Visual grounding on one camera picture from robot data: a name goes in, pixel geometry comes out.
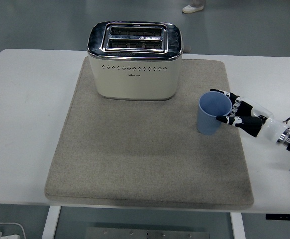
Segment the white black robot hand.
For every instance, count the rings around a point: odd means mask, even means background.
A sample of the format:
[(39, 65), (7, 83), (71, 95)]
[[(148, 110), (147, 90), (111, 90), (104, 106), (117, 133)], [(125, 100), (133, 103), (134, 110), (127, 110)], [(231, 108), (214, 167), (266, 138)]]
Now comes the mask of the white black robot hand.
[(284, 141), (290, 133), (290, 127), (274, 118), (272, 112), (247, 97), (238, 96), (232, 92), (211, 89), (224, 94), (232, 103), (230, 113), (217, 116), (222, 123), (238, 127), (253, 137), (264, 137), (273, 143)]

